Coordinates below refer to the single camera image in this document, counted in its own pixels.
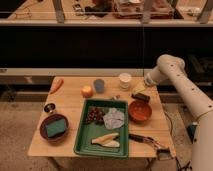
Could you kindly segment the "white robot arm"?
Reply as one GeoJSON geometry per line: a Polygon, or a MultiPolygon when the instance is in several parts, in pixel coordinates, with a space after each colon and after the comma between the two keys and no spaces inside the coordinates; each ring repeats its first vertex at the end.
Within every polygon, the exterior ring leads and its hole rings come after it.
{"type": "Polygon", "coordinates": [[[213,171],[213,100],[186,76],[184,67],[183,59],[163,54],[145,75],[142,85],[151,87],[165,80],[172,83],[198,123],[192,146],[192,171],[213,171]]]}

